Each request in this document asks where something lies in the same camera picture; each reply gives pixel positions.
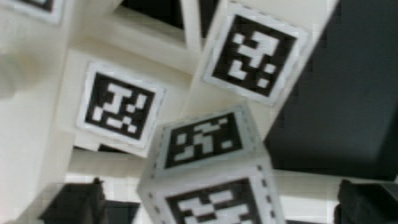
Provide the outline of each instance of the white frame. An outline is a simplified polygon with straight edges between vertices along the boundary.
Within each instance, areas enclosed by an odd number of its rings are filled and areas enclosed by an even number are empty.
[[[128,138],[119,133],[99,128],[96,125],[85,123],[85,114],[89,109],[94,77],[98,72],[101,72],[103,75],[110,76],[119,81],[137,85],[140,88],[147,89],[154,93],[151,111],[147,115],[146,126],[142,129],[140,140]],[[154,124],[158,123],[156,118],[158,118],[158,113],[161,108],[163,97],[165,97],[165,88],[161,86],[158,86],[154,83],[142,81],[138,77],[133,77],[131,75],[128,75],[128,73],[115,66],[105,65],[99,62],[90,62],[89,69],[87,69],[85,88],[83,88],[83,94],[82,94],[82,104],[80,104],[80,111],[78,111],[76,126],[85,131],[92,132],[94,134],[144,148],[149,143],[149,138],[153,136]]]
[[[291,49],[291,54],[289,54],[289,57],[286,59],[286,64],[284,64],[284,67],[282,67],[282,71],[281,71],[281,74],[279,74],[275,86],[273,86],[268,97],[265,97],[261,94],[249,91],[240,86],[229,84],[224,80],[211,77],[211,73],[213,73],[215,66],[217,66],[217,61],[218,61],[218,57],[220,57],[220,53],[222,53],[222,47],[224,47],[224,44],[225,44],[229,29],[231,29],[233,20],[234,20],[236,15],[240,15],[249,20],[256,21],[259,24],[272,27],[275,30],[279,30],[281,32],[284,32],[286,34],[289,34],[297,38],[295,46],[293,46],[293,49]],[[213,44],[211,49],[213,50],[211,50],[211,53],[209,53],[209,56],[208,56],[208,59],[206,59],[206,65],[204,65],[206,68],[204,68],[202,80],[204,80],[204,82],[211,83],[218,87],[222,87],[225,89],[231,89],[236,94],[240,94],[241,96],[245,96],[247,98],[256,100],[259,103],[266,104],[268,106],[273,106],[275,101],[277,101],[277,97],[279,97],[279,94],[281,94],[281,91],[282,91],[282,88],[284,88],[286,79],[289,78],[289,74],[293,72],[293,67],[295,67],[295,64],[297,64],[297,61],[298,61],[302,49],[304,49],[304,46],[305,46],[305,43],[307,43],[307,36],[309,36],[307,31],[302,28],[291,26],[284,21],[277,20],[273,17],[265,15],[257,10],[249,9],[238,3],[229,3],[227,15],[224,16],[224,18],[225,18],[224,26],[222,26],[222,29],[220,29],[220,32],[218,32],[218,35],[217,35],[217,38],[215,38],[217,41],[211,42],[211,44]]]
[[[250,139],[250,136],[257,136],[257,133],[252,130],[252,121],[250,121],[250,112],[247,109],[247,106],[238,105],[233,108],[229,108],[227,110],[208,114],[206,116],[190,119],[186,122],[179,122],[177,124],[169,124],[163,126],[161,128],[161,139],[160,139],[160,143],[153,144],[154,147],[158,147],[158,157],[156,157],[156,169],[154,169],[154,176],[161,177],[161,176],[169,176],[174,173],[185,172],[186,169],[195,169],[201,165],[206,166],[206,164],[211,164],[215,160],[218,160],[220,158],[225,158],[225,154],[213,156],[202,160],[193,161],[188,164],[183,164],[169,169],[165,169],[165,159],[167,159],[167,151],[169,151],[169,143],[170,143],[170,132],[174,129],[177,129],[179,127],[190,125],[192,123],[197,123],[208,119],[211,119],[213,117],[218,117],[229,113],[234,113],[234,117],[236,117],[236,126],[238,126],[238,132],[240,132],[240,137],[241,137],[241,150],[233,151],[227,153],[227,157],[233,158],[247,153],[250,153],[250,151],[256,151],[256,142],[254,139]]]
[[[236,181],[243,178],[249,179],[250,181],[250,188],[252,188],[252,196],[254,196],[254,200],[256,200],[256,207],[257,209],[270,209],[268,206],[268,202],[266,202],[266,195],[272,197],[272,206],[273,206],[273,211],[275,211],[275,219],[273,222],[268,219],[268,216],[265,214],[268,214],[268,212],[259,212],[259,218],[263,223],[272,223],[272,224],[282,224],[284,223],[284,217],[282,217],[282,209],[281,209],[281,203],[279,203],[279,199],[275,196],[275,185],[273,185],[273,181],[270,179],[270,175],[266,174],[266,170],[259,171],[256,166],[247,166],[243,169],[236,168],[234,170],[231,170],[233,175],[225,175],[222,176],[222,178],[225,178],[220,181],[220,176],[209,174],[206,176],[206,178],[202,180],[206,181],[186,181],[185,184],[179,184],[174,186],[172,190],[170,188],[158,188],[156,192],[153,193],[153,201],[151,203],[163,208],[161,213],[160,213],[160,217],[161,219],[165,219],[170,224],[176,224],[174,222],[174,216],[172,216],[172,212],[170,212],[170,207],[165,201],[167,197],[176,196],[177,194],[183,194],[190,191],[199,190],[199,188],[206,189],[217,185],[222,185],[225,182]],[[270,183],[268,187],[263,187],[263,183],[261,180],[266,180],[266,182]]]
[[[50,24],[58,24],[64,12],[64,0],[53,0],[51,12],[35,8],[28,3],[18,0],[0,0],[0,4],[5,5],[14,11],[26,14],[34,18],[44,20]]]

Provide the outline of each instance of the white cube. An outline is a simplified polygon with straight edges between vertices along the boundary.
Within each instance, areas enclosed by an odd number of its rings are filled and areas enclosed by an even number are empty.
[[[160,128],[138,195],[156,224],[284,223],[270,157],[243,104]]]

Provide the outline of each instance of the black object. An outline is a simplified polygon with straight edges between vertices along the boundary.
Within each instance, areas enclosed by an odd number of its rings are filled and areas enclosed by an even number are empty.
[[[131,224],[140,204],[106,201],[105,207],[108,212],[108,224]]]
[[[103,144],[99,145],[98,152],[114,152],[114,153],[128,154],[117,148],[114,148],[114,147],[110,147],[108,145],[103,145]]]
[[[288,220],[286,222],[288,222],[288,224],[316,224],[311,222],[300,222],[300,221],[291,221],[291,220]]]
[[[179,0],[124,0],[121,5],[183,29],[183,11]]]
[[[273,167],[394,180],[398,1],[339,2],[265,139]]]
[[[44,224],[108,224],[101,181],[66,184],[39,217]]]
[[[202,38],[208,36],[217,6],[218,6],[218,0],[201,0],[199,1]]]
[[[352,184],[339,186],[336,224],[398,224],[398,185]]]

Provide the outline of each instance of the black panel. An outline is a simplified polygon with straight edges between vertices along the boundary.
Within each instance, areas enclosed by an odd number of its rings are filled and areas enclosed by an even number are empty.
[[[121,5],[183,29],[179,0],[124,0]]]
[[[131,224],[140,204],[133,202],[106,201],[108,224]]]
[[[217,5],[218,5],[218,0],[201,0],[199,1],[202,37],[208,36]]]
[[[277,169],[394,179],[398,1],[343,0],[266,136]]]

